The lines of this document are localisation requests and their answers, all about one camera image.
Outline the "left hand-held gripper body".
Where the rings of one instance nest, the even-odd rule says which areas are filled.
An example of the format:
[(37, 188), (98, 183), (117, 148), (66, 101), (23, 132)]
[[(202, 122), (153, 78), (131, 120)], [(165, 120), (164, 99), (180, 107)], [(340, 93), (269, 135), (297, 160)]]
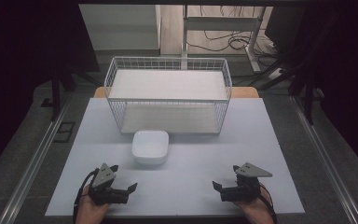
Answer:
[(116, 173), (112, 172), (110, 167), (106, 163), (103, 163), (96, 176), (91, 180), (89, 196), (97, 205), (128, 202), (129, 196), (122, 195), (122, 189), (112, 188)]

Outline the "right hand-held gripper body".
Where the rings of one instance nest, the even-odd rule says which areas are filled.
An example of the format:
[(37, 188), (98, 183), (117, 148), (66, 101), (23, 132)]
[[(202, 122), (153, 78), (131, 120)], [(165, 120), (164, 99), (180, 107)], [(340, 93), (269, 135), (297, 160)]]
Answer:
[(250, 162), (240, 166), (236, 174), (236, 187), (229, 187), (220, 193), (223, 202), (251, 202), (261, 194), (259, 177), (273, 177), (273, 174)]

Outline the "white square bowl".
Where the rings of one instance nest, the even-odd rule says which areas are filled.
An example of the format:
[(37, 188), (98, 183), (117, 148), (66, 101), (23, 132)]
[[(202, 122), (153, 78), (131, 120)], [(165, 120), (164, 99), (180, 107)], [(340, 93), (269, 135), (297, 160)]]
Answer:
[(169, 135), (165, 131), (138, 131), (132, 140), (131, 154), (140, 164), (161, 165), (168, 157)]

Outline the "white wire basket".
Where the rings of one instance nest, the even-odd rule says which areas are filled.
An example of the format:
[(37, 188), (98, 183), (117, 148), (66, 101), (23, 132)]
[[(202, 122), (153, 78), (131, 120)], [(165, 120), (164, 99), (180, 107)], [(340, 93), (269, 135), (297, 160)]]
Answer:
[(231, 93), (222, 58), (115, 57), (104, 80), (121, 133), (219, 134)]

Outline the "person's right hand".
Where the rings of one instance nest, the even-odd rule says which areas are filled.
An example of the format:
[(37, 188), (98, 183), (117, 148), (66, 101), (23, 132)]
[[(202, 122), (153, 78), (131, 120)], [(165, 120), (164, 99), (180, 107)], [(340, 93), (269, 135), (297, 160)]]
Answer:
[(269, 193), (264, 185), (260, 187), (260, 190), (263, 199), (256, 198), (250, 203), (234, 202), (234, 204), (242, 210), (246, 219), (251, 224), (274, 224), (273, 217), (269, 209), (272, 206)]

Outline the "person's left hand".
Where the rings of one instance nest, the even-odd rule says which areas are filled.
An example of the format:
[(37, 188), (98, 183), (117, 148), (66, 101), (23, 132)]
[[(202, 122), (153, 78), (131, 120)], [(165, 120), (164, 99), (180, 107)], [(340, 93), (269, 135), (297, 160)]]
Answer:
[(109, 203), (96, 205), (89, 196), (89, 186), (86, 186), (80, 197), (75, 224), (101, 224), (109, 207)]

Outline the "wooden table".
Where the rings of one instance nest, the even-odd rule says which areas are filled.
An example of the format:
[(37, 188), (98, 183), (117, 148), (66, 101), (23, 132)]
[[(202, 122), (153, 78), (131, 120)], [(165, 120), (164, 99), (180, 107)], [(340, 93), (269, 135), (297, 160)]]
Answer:
[[(254, 87), (233, 87), (232, 98), (258, 98), (259, 94)], [(104, 98), (104, 87), (99, 87), (94, 92), (94, 98)]]

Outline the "black metal stand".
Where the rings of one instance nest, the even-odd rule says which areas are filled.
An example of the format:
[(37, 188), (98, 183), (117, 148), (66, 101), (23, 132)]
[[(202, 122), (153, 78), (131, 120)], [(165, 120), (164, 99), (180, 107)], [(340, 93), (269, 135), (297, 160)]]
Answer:
[(46, 98), (41, 105), (42, 107), (52, 108), (52, 121), (55, 121), (62, 112), (63, 104), (61, 102), (61, 88), (63, 88), (64, 91), (69, 92), (76, 90), (76, 82), (73, 75), (83, 78), (95, 87), (100, 87), (102, 85), (101, 81), (72, 64), (66, 64), (55, 68), (51, 76), (52, 95), (50, 98)]
[(311, 8), (275, 7), (272, 9), (266, 36), (278, 52), (278, 61), (273, 68), (283, 67), (283, 72), (272, 80), (257, 86), (269, 89), (292, 77), (288, 87), (290, 95), (304, 91), (304, 115), (312, 124), (312, 99), (314, 72), (317, 54), (325, 38), (325, 16), (312, 15)]

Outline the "white power strip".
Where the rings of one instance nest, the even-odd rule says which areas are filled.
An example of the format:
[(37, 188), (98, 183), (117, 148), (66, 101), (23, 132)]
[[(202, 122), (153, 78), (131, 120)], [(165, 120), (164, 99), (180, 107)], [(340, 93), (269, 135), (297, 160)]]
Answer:
[(268, 80), (273, 80), (273, 79), (279, 77), (283, 73), (284, 73), (284, 70), (282, 68), (277, 68), (268, 76)]

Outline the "white cabinet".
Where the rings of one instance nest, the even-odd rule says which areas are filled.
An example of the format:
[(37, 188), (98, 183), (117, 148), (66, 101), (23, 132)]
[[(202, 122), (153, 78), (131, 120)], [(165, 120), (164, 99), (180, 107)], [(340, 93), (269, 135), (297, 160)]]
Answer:
[(160, 49), (160, 5), (79, 4), (95, 50)]

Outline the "black square floor frame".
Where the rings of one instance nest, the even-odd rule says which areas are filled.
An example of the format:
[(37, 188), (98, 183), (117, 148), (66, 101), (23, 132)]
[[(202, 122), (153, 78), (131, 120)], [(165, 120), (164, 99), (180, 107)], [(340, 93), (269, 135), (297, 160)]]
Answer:
[(53, 138), (53, 142), (68, 143), (75, 128), (75, 124), (74, 121), (62, 122)]

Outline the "aluminium rail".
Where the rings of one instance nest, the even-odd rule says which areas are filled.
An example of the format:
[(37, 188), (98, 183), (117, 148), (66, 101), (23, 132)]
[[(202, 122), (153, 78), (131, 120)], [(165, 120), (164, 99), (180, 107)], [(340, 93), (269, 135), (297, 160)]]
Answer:
[(34, 152), (34, 155), (30, 159), (25, 171), (23, 172), (21, 179), (19, 180), (16, 188), (10, 196), (6, 207), (4, 208), (0, 216), (0, 224), (14, 224), (18, 213), (26, 199), (26, 196), (34, 183), (35, 177), (39, 172), (39, 169), (45, 159), (49, 147), (54, 139), (55, 134), (59, 130), (68, 106), (72, 100), (73, 94), (66, 93), (62, 98), (62, 109), (58, 113), (56, 119), (52, 121), (46, 133), (44, 134), (42, 141), (38, 145)]
[(324, 168), (326, 176), (328, 177), (349, 222), (351, 224), (358, 224), (358, 206), (328, 155), (319, 134), (314, 126), (307, 120), (304, 114), (305, 109), (301, 104), (301, 100), (298, 97), (290, 96), (290, 101), (296, 109), (299, 120), (302, 123), (302, 126), (319, 157), (319, 160), (321, 161), (321, 165)]

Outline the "white metal desk frame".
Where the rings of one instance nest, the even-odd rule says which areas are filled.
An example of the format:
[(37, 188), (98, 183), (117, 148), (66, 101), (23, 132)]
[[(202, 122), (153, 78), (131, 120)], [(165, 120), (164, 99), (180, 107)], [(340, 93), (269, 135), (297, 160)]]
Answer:
[(264, 19), (266, 7), (261, 7), (256, 17), (252, 18), (229, 18), (229, 17), (189, 17), (188, 6), (183, 6), (183, 43), (181, 56), (187, 57), (187, 32), (188, 31), (238, 31), (250, 32), (249, 43), (245, 47), (250, 65), (255, 73), (260, 73), (261, 68), (255, 57), (255, 43)]

